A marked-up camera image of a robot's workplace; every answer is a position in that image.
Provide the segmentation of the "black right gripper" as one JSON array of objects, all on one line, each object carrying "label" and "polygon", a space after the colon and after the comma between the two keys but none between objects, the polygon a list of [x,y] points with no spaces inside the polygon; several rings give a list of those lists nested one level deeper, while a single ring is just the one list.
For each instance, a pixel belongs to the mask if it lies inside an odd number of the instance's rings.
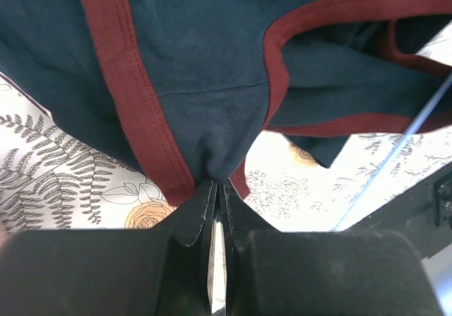
[{"label": "black right gripper", "polygon": [[353,258],[424,259],[451,245],[451,168],[443,167],[342,234]]}]

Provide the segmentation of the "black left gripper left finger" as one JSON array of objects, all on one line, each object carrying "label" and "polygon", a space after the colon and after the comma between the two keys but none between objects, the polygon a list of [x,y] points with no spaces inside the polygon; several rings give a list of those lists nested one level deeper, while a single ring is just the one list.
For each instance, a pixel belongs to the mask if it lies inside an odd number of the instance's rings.
[{"label": "black left gripper left finger", "polygon": [[1,249],[2,315],[209,315],[218,186],[149,229],[29,230]]}]

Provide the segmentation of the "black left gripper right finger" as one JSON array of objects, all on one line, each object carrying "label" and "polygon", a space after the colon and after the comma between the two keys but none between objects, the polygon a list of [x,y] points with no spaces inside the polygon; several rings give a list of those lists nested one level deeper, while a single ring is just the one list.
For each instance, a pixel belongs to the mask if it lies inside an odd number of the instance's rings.
[{"label": "black left gripper right finger", "polygon": [[389,230],[282,232],[230,183],[218,203],[227,315],[441,315],[406,237]]}]

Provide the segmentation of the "navy tank top red trim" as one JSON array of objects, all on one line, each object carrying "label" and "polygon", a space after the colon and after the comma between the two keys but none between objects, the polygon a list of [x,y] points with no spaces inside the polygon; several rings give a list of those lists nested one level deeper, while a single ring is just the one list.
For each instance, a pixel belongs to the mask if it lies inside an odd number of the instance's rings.
[{"label": "navy tank top red trim", "polygon": [[451,0],[1,0],[1,71],[178,206],[264,129],[401,133],[451,68]]}]

